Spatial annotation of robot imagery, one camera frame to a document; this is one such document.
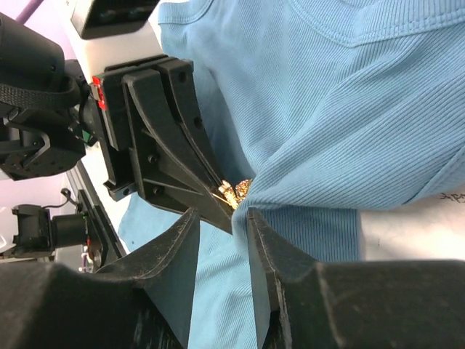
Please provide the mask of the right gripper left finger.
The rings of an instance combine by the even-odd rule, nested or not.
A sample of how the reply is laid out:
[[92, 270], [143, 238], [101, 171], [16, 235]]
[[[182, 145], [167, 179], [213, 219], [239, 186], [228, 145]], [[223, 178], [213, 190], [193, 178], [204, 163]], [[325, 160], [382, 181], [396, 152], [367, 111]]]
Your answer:
[[1, 265], [3, 348], [186, 348], [200, 217], [96, 273], [55, 262]]

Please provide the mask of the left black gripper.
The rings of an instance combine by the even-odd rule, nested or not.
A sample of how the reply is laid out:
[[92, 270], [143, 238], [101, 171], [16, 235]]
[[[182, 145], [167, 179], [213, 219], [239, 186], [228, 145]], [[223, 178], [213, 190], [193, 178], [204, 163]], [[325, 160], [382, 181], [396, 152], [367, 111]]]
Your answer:
[[[141, 71], [144, 64], [119, 63], [92, 77], [110, 197], [140, 190], [153, 206], [196, 208], [203, 221], [231, 233], [232, 209], [211, 195], [224, 176], [201, 118], [192, 63], [166, 57], [158, 71]], [[141, 150], [155, 162], [144, 163]]]

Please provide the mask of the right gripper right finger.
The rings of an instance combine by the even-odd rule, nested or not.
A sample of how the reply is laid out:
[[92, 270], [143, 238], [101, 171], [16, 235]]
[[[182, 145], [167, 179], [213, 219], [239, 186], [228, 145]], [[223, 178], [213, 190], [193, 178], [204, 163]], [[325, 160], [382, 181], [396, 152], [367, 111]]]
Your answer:
[[462, 348], [464, 263], [319, 262], [248, 211], [259, 348]]

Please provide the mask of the gold red brooch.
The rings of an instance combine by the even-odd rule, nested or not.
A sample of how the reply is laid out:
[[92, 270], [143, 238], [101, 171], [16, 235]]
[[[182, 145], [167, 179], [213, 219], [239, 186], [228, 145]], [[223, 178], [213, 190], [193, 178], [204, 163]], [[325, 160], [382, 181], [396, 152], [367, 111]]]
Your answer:
[[226, 203], [232, 210], [236, 210], [240, 203], [247, 197], [252, 181], [252, 179], [242, 180], [234, 186], [228, 181], [223, 180], [218, 187], [219, 194], [211, 193], [211, 195]]

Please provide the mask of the blue tank top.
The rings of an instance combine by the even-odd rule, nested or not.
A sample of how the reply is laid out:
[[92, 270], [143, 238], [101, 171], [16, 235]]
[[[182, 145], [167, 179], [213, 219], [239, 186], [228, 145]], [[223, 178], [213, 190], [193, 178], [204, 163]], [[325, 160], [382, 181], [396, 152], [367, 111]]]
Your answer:
[[322, 261], [434, 231], [464, 256], [462, 1], [165, 1], [158, 25], [227, 181], [252, 181], [232, 233], [201, 225], [190, 348], [256, 347], [251, 207]]

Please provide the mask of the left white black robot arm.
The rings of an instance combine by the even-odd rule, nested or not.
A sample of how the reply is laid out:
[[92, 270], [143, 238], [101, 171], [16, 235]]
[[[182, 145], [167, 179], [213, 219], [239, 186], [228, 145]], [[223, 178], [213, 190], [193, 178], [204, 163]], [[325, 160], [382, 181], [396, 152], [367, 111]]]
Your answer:
[[65, 1], [76, 54], [1, 17], [1, 170], [13, 180], [74, 168], [99, 144], [109, 196], [230, 232], [232, 209], [206, 135], [193, 64], [166, 55], [149, 19], [155, 1]]

